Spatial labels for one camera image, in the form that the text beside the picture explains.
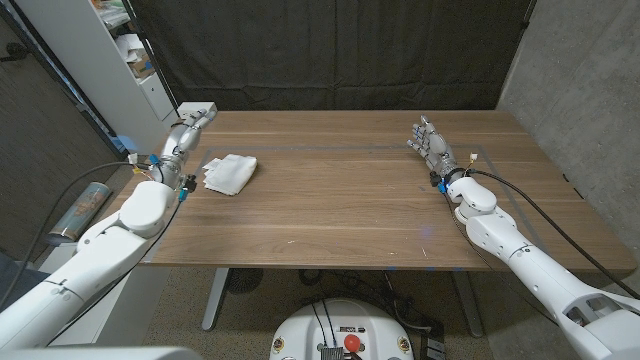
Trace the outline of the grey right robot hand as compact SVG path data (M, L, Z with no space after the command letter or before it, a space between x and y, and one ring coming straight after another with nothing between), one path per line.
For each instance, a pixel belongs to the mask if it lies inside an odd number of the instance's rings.
M451 146L426 115L422 114L420 123L413 125L407 145L425 160L433 187L447 189L463 176L464 169L458 165Z

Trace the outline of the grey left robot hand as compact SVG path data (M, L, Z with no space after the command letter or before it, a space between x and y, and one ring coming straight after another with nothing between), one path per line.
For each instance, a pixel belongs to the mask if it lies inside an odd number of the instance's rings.
M203 130L215 119L215 104L188 114L172 127L159 155L150 155L150 174L156 182L176 189L185 175L183 168L191 151L199 144Z

